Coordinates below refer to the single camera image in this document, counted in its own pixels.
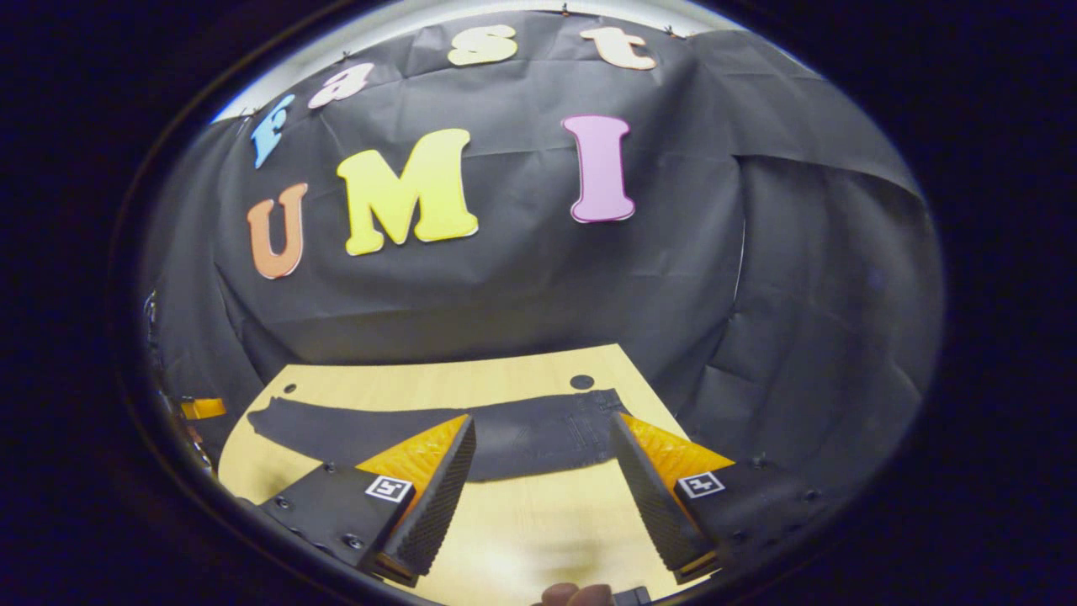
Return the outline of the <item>dark jeans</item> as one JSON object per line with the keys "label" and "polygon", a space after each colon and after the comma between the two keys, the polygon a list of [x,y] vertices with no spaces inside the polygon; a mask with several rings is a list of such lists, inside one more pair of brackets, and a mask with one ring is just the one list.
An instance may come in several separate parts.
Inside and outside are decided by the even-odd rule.
{"label": "dark jeans", "polygon": [[324,463],[361,464],[454,417],[476,431],[470,482],[576,470],[612,457],[613,417],[627,413],[614,389],[536,396],[472,409],[376,412],[321,407],[275,396],[247,417],[255,433]]}

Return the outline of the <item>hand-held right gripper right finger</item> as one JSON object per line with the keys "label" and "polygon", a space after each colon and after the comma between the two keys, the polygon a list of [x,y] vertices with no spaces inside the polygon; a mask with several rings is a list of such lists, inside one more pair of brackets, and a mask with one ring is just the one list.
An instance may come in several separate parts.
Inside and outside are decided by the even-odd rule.
{"label": "hand-held right gripper right finger", "polygon": [[611,445],[658,556],[685,584],[761,564],[830,510],[819,487],[766,459],[735,463],[627,413]]}

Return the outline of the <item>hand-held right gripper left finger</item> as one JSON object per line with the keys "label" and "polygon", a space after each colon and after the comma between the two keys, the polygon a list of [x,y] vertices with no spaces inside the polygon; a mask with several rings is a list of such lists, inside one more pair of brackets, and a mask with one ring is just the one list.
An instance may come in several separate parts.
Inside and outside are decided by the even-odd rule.
{"label": "hand-held right gripper left finger", "polygon": [[476,449],[457,415],[360,465],[322,463],[257,510],[355,570],[415,587],[438,556]]}

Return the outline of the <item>black backdrop cloth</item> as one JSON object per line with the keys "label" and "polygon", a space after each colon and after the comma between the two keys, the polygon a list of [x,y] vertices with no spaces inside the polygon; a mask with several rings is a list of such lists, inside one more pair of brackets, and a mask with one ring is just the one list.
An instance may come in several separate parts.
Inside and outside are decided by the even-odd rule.
{"label": "black backdrop cloth", "polygon": [[616,344],[690,437],[834,492],[931,383],[942,260],[915,177],[743,29],[496,12],[236,100],[193,136],[131,292],[211,456],[290,364]]}

